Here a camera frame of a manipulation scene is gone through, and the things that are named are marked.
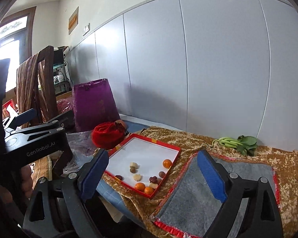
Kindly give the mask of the dried red jujube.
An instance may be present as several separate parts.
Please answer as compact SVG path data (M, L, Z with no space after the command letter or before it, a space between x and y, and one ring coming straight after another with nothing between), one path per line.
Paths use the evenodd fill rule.
M121 176L121 175L116 175L115 178L118 179L118 180L123 180L124 179L123 176Z
M156 176L150 177L149 178L150 183L157 184L158 183L158 178Z

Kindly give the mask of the brown round longan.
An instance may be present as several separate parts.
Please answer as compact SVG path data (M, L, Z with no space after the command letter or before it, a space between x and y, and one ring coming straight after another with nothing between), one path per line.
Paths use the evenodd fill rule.
M137 172L137 169L135 167L130 167L130 172L135 174Z

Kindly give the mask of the round beige cake piece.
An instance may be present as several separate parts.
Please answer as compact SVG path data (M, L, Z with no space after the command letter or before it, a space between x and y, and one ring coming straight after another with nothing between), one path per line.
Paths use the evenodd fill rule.
M133 175L133 179L136 181L136 182L139 182L141 179L142 179L142 176L140 174L134 174Z

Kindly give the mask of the small orange tangerine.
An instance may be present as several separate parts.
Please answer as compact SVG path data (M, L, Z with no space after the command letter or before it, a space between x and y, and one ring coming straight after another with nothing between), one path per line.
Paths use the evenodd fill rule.
M144 193L147 194L147 195L152 195L153 192L154 192L154 189L150 186L146 186L144 188Z

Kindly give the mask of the wooden chair striped cloth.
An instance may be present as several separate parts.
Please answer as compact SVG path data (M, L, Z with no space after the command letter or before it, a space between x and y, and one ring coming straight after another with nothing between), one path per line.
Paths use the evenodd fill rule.
M33 108L36 116L21 128L45 123L58 115L54 77L54 48L47 46L16 70L16 99L20 113Z

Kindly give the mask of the golden patterned cloth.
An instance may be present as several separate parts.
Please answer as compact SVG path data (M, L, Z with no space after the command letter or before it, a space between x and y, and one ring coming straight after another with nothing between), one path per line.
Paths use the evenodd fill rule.
M141 133L143 136L174 145L181 149L175 166L163 183L161 190L153 199L142 197L124 187L118 180L104 174L97 187L99 194L126 217L144 226L156 237L175 237L175 233L166 230L166 226L157 226L153 216L160 210L160 203L170 193L171 188L184 174L191 157L201 148L207 149L211 156L226 163L249 163L257 166L269 165L275 172L277 202L281 213L284 237L292 237L298 231L298 151L283 151L277 148L259 146L254 156L245 156L232 148L218 143L212 138L183 131L173 131L151 126Z

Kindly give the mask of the purple fabric bag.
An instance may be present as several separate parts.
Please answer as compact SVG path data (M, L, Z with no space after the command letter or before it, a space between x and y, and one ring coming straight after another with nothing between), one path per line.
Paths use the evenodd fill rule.
M76 84L72 94L77 132L90 131L101 123L120 119L108 79Z

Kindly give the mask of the grey felt mat red trim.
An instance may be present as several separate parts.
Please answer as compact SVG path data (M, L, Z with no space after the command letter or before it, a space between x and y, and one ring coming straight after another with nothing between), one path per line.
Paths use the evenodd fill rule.
M254 167L249 163L226 163L211 157L223 165L227 172L237 173L243 179L267 178L277 200L275 173L272 167L261 163ZM237 237L247 203L248 199L244 198L228 237ZM188 161L184 174L160 203L160 210L153 216L153 221L157 226L165 225L166 230L175 233L176 237L204 237L221 205L222 203L214 198L202 176L197 165L196 153Z

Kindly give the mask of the green leafy vegetable bunch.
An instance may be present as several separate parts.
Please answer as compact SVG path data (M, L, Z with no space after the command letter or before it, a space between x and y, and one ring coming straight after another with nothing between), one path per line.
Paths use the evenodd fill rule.
M239 136L237 139L221 137L212 141L212 146L215 144L235 149L242 155L254 156L257 148L257 138L243 135Z

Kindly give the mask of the peach fruit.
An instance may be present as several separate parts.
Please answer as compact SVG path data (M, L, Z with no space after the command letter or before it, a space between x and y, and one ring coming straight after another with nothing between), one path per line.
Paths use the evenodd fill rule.
M128 128L127 124L121 119L115 121L115 123L122 125L125 129Z

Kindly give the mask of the red box white interior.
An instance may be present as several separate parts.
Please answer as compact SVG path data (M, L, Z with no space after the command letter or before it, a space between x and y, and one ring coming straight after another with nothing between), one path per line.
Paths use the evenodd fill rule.
M149 186L149 178L158 177L159 172L169 173L169 169L163 167L163 161L169 159L172 165L180 155L181 148L168 143L148 138L138 134L132 134L121 144L109 151L109 163L105 173L118 181L122 186L134 191L135 193L152 199L158 192L162 183L154 189L152 195L147 195L134 188L137 183L133 179L133 173L130 172L130 163L138 164L137 174L142 176L140 180L146 186ZM116 175L123 176L123 180L115 178Z

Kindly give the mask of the red drawstring pouch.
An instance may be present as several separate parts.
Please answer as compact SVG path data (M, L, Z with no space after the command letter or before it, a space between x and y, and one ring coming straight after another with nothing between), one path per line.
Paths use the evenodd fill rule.
M106 122L97 125L91 134L93 144L102 149L113 149L127 136L127 130L115 122Z

